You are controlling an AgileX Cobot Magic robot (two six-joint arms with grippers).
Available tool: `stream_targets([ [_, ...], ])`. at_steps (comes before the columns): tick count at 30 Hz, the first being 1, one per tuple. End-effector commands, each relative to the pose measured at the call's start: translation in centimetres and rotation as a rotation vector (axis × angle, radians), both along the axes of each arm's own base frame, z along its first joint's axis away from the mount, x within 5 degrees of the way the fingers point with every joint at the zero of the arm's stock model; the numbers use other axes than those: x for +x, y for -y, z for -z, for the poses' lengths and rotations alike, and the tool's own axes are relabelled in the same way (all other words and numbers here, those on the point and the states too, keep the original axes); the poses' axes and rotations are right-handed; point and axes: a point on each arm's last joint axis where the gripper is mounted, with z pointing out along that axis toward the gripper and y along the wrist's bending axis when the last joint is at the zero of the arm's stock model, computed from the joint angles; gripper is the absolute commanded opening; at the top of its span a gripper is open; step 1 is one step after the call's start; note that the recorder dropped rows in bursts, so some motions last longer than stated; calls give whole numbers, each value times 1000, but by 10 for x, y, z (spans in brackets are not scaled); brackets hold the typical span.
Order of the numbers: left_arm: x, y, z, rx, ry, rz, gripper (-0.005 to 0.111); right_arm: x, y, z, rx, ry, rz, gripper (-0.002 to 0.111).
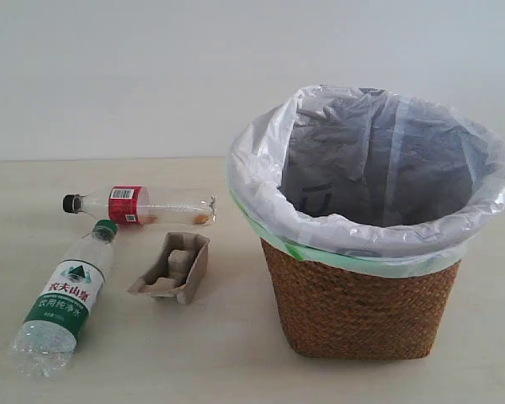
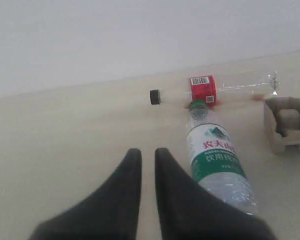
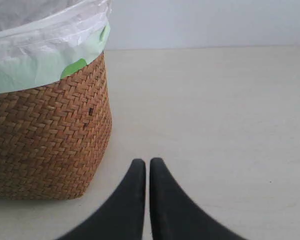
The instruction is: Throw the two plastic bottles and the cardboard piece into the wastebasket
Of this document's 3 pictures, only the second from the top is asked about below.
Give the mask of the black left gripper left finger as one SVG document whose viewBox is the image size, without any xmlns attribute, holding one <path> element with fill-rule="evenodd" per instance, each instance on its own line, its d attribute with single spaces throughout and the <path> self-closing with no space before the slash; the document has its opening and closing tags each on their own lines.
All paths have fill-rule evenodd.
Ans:
<svg viewBox="0 0 300 240">
<path fill-rule="evenodd" d="M 142 154 L 127 151 L 109 178 L 90 196 L 39 224 L 34 240 L 134 240 L 142 186 Z"/>
</svg>

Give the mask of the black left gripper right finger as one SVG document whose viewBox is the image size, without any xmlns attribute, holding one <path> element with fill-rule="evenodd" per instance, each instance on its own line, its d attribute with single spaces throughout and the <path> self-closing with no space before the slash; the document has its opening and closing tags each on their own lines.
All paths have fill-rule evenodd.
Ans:
<svg viewBox="0 0 300 240">
<path fill-rule="evenodd" d="M 167 148 L 155 150 L 155 192 L 164 240 L 275 240 L 259 217 L 200 187 Z"/>
</svg>

